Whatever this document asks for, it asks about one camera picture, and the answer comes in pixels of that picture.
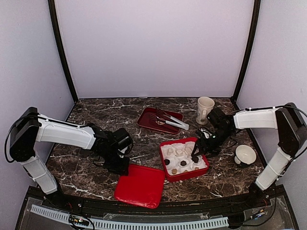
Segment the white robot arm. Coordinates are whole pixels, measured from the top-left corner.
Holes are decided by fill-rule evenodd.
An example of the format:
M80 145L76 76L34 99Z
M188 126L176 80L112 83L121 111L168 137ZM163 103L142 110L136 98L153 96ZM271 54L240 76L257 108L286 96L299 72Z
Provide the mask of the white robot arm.
M120 128L115 132L103 131L94 124L79 126L49 118L30 107L12 127L10 156L19 162L46 195L59 192L59 184L34 150L35 142L53 142L92 150L105 159L109 172L128 175L128 154L133 141Z
M306 124L296 109L294 103L288 103L284 106L246 109L234 115L225 115L219 108L215 108L208 114L208 120L216 131L209 137L205 137L198 131L200 138L196 142L192 155L207 153L217 155L220 152L219 146L236 129L277 129L279 135L277 151L254 183L261 191L265 191L279 176L282 176L285 168L307 140Z

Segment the white wall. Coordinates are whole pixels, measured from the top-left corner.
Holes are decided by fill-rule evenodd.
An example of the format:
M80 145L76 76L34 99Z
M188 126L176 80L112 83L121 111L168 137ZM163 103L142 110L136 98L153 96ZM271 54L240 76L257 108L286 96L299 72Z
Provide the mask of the white wall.
M255 43L238 105L258 107L294 102L307 111L307 1L261 3ZM254 130L264 155L275 153L275 130ZM301 229L307 228L307 154L282 178Z
M60 64L47 0L0 1L0 229L15 228L31 180L8 164L3 143L11 124L30 106L65 119L73 101ZM46 160L51 145L40 144Z
M78 96L232 96L253 2L58 0Z

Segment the black metal post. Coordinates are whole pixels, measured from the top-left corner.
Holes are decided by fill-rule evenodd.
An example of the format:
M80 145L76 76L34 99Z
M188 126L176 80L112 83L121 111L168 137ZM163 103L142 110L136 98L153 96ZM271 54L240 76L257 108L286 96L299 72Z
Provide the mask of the black metal post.
M60 58L61 63L62 63L63 71L64 71L64 74L65 74L65 78L66 78L69 90L71 92L71 96L73 98L73 101L76 103L78 101L78 95L77 95L76 89L73 85L71 73L69 71L68 63L67 63L65 52L64 52L64 46L63 46L63 43L62 43L60 31L59 31L59 22L58 22L58 18L57 18L57 11L56 11L55 2L54 2L54 0L48 0L48 4L49 4L50 18L51 18L52 27L53 27L53 33L54 33L54 37L56 39L56 43L57 43L57 47L58 47L59 58Z
M261 0L255 0L254 2L253 15L251 18L251 24L250 24L249 34L248 34L248 42L246 45L245 54L243 57L243 62L242 62L240 74L238 77L238 81L236 83L235 92L234 92L234 95L232 96L232 100L234 102L236 102L239 97L239 94L240 94L240 91L243 85L244 77L246 74L246 70L248 68L248 62L249 62L250 54L253 48L253 43L254 43L254 38L255 38L255 33L256 33L256 28L257 28L257 23L258 23L258 17L259 17L259 12L260 12L260 2Z

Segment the dark round object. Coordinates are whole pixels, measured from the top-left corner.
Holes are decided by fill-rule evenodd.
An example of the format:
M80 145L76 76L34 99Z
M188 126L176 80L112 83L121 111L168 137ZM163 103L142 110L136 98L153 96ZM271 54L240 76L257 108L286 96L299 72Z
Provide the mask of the dark round object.
M186 163L185 161L182 161L182 162L180 162L180 165L181 165L181 166L186 166L187 163Z
M165 165L169 165L169 164L170 164L169 159L165 159L165 160L164 160L164 164L165 164Z
M197 164L200 159L198 157L192 157L192 161Z

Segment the tongs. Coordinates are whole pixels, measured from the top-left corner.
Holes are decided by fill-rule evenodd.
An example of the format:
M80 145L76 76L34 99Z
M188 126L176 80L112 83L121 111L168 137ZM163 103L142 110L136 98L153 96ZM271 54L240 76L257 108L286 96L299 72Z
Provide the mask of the tongs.
M171 119L175 122L168 121L164 117L167 117L167 118L169 118L169 119ZM178 127L178 128L185 129L185 130L189 129L188 124L178 120L177 118L174 118L173 116L171 116L170 114L168 114L167 112L165 112L165 111L163 111L159 108L156 108L156 115L150 114L149 118L151 120L154 120L159 125L168 124L168 125L171 125L171 126L175 126L175 127Z

